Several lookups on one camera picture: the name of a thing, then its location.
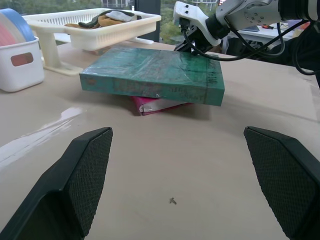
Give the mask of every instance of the teal book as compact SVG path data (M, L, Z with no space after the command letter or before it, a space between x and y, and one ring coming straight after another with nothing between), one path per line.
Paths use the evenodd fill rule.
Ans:
M221 106L219 61L188 52L115 47L80 73L83 90Z

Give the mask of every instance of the white plastic bin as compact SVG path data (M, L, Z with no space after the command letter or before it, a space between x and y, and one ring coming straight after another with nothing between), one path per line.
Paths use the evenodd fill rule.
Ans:
M17 92L42 83L45 73L39 39L0 46L0 89Z

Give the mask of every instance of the beige table surface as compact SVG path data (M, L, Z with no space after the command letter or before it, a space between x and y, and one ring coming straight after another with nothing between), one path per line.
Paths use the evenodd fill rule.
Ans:
M97 59L69 44L59 52L84 68ZM72 139L112 127L86 240L287 239L260 190L243 131L256 126L296 137L320 159L316 81L248 59L221 66L221 107L194 104L143 117L127 96L85 92L78 76L50 71L40 85L0 92L0 230Z

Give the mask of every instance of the book spine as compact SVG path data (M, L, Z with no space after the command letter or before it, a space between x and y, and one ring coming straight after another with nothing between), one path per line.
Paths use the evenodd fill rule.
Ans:
M149 83L105 76L80 74L82 89L85 91L102 92L126 96L143 96L147 98L162 98L180 102L221 105L221 100L208 97L205 87L188 86L173 83ZM210 93L220 89L211 89Z

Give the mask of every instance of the white dish rack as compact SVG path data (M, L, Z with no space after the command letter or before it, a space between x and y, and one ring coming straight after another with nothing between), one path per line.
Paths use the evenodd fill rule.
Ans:
M161 16L140 11L126 10L126 12L135 14L133 21L112 26L97 29L65 26L65 24L77 24L79 22L88 23L92 18L107 10L110 9L95 8L23 16L39 38L44 68L69 76L76 75L83 70L80 67L60 61L54 34L68 34L74 48L88 51L98 50L128 40L145 44L153 43L153 41L137 37L154 32Z

